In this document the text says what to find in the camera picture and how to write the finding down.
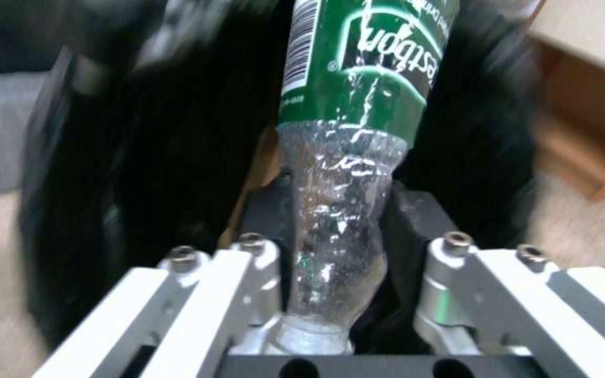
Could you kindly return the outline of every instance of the green bottle label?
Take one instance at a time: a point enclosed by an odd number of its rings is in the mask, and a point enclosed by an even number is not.
[[[279,123],[360,124],[411,145],[458,0],[297,0]]]

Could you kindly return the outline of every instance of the black metal plate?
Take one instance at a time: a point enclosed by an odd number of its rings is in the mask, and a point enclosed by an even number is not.
[[[531,378],[545,374],[518,356],[226,356],[218,378]]]

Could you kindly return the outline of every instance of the wooden cabinet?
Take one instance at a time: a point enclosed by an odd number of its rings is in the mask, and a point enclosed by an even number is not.
[[[591,200],[605,198],[605,0],[545,0],[529,29],[546,109],[538,165]]]

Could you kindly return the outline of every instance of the screw head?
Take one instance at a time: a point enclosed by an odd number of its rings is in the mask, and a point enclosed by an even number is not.
[[[550,261],[542,249],[531,244],[519,244],[516,248],[516,256],[527,268],[534,273],[540,273]]]
[[[171,270],[175,273],[188,273],[199,264],[197,250],[192,246],[172,248],[168,259],[170,259]]]
[[[265,238],[254,232],[242,234],[237,239],[239,247],[242,251],[252,252],[255,256],[260,256],[265,250]]]
[[[450,256],[463,257],[468,254],[469,249],[475,244],[473,238],[464,232],[447,232],[443,235],[442,248]]]

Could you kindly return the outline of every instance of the barcode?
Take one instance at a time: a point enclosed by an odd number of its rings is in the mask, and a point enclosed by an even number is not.
[[[296,1],[286,51],[282,94],[307,85],[307,73],[309,72],[318,15],[319,0]]]

